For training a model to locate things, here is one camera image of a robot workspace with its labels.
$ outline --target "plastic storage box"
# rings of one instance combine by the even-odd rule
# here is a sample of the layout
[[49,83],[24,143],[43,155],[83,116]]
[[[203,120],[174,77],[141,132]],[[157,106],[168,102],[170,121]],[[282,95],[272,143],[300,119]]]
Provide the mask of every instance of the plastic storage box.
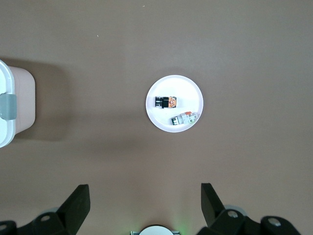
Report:
[[35,121],[35,80],[0,60],[0,148]]

